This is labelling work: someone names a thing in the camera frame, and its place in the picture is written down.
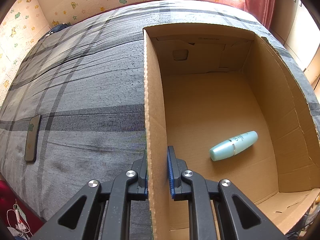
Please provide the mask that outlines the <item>brown cardboard box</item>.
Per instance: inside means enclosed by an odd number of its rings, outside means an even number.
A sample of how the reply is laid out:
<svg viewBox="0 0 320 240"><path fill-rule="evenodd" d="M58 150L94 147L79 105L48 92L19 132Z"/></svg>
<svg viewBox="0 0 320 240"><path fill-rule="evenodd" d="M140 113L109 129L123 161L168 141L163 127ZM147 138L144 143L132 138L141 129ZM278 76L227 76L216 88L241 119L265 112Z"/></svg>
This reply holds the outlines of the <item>brown cardboard box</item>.
<svg viewBox="0 0 320 240"><path fill-rule="evenodd" d="M267 39L203 23L144 28L145 127L154 239L188 239L187 203L169 197L167 148L210 180L229 179L283 233L319 194L319 105ZM256 131L241 153L209 150Z"/></svg>

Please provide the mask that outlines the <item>mint green cosmetic bottle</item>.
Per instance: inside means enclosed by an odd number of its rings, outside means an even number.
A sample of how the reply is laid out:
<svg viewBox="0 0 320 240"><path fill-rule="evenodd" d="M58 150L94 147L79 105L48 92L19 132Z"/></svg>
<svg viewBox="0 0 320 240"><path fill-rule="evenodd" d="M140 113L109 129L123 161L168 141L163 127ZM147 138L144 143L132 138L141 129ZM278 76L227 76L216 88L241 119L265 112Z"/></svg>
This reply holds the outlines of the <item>mint green cosmetic bottle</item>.
<svg viewBox="0 0 320 240"><path fill-rule="evenodd" d="M246 132L235 137L231 137L209 150L212 161L220 161L233 157L247 148L251 147L258 139L256 131Z"/></svg>

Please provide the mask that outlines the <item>grey plaid bed cover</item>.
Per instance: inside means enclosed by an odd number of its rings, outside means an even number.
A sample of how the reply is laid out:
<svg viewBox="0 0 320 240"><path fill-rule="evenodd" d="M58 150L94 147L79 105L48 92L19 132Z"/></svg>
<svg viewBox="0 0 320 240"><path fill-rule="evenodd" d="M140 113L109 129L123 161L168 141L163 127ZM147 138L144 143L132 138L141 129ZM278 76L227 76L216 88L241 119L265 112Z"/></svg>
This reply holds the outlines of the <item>grey plaid bed cover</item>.
<svg viewBox="0 0 320 240"><path fill-rule="evenodd" d="M23 60L1 108L1 174L37 217L50 220L90 180L114 180L148 153L144 28L203 23L267 39L312 103L293 57L251 14L200 1L147 2L89 18L41 39ZM41 115L34 163L24 160L28 125ZM148 197L132 201L130 236L154 239Z"/></svg>

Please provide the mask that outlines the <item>black smartphone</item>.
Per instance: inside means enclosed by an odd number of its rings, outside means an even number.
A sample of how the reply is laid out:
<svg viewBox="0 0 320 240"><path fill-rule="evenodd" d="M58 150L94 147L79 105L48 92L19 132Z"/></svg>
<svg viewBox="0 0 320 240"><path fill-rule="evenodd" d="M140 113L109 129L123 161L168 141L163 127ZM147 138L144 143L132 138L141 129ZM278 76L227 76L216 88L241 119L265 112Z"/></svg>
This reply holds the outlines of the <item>black smartphone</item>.
<svg viewBox="0 0 320 240"><path fill-rule="evenodd" d="M41 115L34 116L29 122L24 154L26 163L34 163L36 160L40 122Z"/></svg>

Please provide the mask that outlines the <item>dark blue cloth bundle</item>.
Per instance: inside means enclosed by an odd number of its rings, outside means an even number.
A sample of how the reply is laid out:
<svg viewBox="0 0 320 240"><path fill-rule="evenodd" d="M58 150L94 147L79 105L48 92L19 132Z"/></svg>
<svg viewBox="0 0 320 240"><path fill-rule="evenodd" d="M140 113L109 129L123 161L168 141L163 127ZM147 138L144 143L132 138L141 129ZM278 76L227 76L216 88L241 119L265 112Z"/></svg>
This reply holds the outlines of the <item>dark blue cloth bundle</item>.
<svg viewBox="0 0 320 240"><path fill-rule="evenodd" d="M66 29L68 27L70 27L71 24L70 23L61 23L61 24L58 24L56 26L54 26L52 29L50 29L50 31L48 31L45 36L49 36L49 35L52 35L54 33L57 33L59 31L62 31L63 29Z"/></svg>

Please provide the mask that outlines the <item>beige wardrobe cabinet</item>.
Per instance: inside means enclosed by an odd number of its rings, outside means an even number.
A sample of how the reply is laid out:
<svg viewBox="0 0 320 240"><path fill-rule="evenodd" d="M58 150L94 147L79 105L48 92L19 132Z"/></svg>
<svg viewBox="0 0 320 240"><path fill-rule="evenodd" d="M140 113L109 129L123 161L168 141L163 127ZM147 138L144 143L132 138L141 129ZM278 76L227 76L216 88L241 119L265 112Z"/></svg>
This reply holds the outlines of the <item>beige wardrobe cabinet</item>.
<svg viewBox="0 0 320 240"><path fill-rule="evenodd" d="M295 59L319 97L319 28L301 0L276 0L270 31Z"/></svg>

